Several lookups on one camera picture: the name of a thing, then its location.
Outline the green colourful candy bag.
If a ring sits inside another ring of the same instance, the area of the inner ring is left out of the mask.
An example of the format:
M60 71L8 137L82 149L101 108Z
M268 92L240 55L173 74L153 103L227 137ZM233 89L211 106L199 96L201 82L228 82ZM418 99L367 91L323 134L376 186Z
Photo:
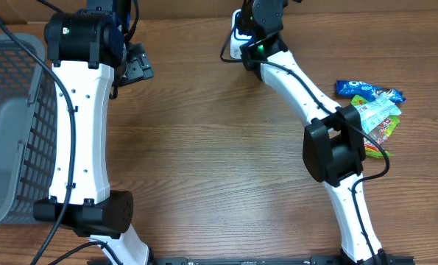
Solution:
M367 102L369 101L362 98L361 96L354 96L352 98L351 104L356 107L357 105L362 105ZM389 116L382 123L380 123L375 129L373 129L371 132L367 134L369 137L371 137L371 139L377 141L379 145L382 145L382 143L385 142L390 137L393 130L396 128L396 126L399 123L400 123L400 119L398 118L398 116Z

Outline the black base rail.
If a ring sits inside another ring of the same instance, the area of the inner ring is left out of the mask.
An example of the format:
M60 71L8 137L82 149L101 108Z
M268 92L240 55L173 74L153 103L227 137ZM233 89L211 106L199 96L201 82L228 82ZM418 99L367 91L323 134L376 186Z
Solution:
M236 259L190 259L156 258L155 265L347 265L367 264L373 261L351 261L343 252L340 255L313 255L310 258L236 258Z

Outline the grey plastic mesh basket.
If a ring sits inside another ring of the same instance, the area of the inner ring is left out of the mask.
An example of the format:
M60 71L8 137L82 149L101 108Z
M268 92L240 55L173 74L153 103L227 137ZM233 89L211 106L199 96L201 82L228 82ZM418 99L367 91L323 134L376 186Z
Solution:
M0 225L35 223L49 195L57 140L54 80L0 33Z

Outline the mint green snack packet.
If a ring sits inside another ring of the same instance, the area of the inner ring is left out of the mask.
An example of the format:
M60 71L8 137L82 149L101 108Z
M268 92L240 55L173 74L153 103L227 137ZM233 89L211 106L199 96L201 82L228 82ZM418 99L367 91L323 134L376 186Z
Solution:
M382 93L372 102L356 106L361 117L361 127L365 133L370 133L389 116L402 114L399 107L389 99L387 93Z

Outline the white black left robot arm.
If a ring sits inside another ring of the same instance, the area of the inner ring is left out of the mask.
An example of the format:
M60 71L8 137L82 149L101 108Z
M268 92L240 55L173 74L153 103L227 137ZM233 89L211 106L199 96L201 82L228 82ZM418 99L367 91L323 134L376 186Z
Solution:
M110 264L152 260L132 224L133 195L110 187L106 165L109 101L120 87L153 75L143 46L131 41L138 15L136 1L89 1L75 13L55 13L44 29L56 76L57 140L49 194L34 203L33 215L88 238Z

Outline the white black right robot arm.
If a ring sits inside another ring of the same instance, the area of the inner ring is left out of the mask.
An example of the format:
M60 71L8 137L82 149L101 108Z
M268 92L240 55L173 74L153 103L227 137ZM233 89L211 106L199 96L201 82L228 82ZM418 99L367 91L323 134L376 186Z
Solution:
M281 37L287 1L244 1L233 32L246 35L240 45L244 67L278 92L304 127L303 161L328 192L342 237L343 264L388 264L389 258L370 221L364 196L366 158L357 109L326 96L305 75Z

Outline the blue cookie packet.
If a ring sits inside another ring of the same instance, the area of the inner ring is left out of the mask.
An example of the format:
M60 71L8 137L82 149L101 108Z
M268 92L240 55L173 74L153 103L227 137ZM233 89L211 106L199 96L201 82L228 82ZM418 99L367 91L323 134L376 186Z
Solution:
M361 96L369 102L374 101L383 93L394 103L406 101L402 91L394 88L382 88L362 81L337 80L335 91L338 95L345 97Z

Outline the white barcode scanner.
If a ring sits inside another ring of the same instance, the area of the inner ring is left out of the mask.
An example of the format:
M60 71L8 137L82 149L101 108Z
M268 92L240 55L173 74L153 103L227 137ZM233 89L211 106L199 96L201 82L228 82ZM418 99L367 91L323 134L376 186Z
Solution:
M235 31L233 32L233 34L230 37L230 56L233 59L241 59L241 50L240 50L240 46L243 44L248 43L251 39L252 36L251 35L243 35L239 32L238 28L236 27L237 21L239 16L241 15L241 10L237 9L234 13L233 13L233 18L232 18L232 28L235 29Z

